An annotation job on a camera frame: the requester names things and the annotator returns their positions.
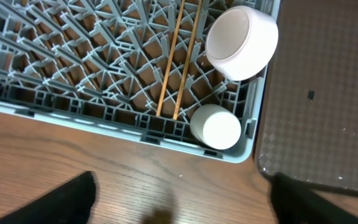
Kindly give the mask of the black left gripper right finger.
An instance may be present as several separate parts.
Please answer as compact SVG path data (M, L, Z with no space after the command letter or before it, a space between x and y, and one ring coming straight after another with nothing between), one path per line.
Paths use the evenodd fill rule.
M283 173L278 172L271 177L270 184L270 203L279 223L358 223L357 216Z

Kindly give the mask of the small white cup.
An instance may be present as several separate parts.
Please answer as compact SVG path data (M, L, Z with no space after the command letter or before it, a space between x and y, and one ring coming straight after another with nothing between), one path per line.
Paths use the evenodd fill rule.
M205 145L217 150L225 150L238 142L241 123L234 114L222 106L207 104L193 113L190 131Z

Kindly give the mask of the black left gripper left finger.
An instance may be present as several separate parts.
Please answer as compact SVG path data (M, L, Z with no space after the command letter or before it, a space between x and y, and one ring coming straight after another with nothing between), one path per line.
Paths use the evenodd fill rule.
M96 201L97 187L91 171L65 182L24 207L0 218L0 223L87 223Z

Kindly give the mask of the pink-white bowl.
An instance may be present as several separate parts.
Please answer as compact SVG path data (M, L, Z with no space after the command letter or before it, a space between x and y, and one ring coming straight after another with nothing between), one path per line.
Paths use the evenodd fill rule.
M235 6L212 24L205 51L209 63L234 81L259 73L272 58L278 43L275 19L249 6Z

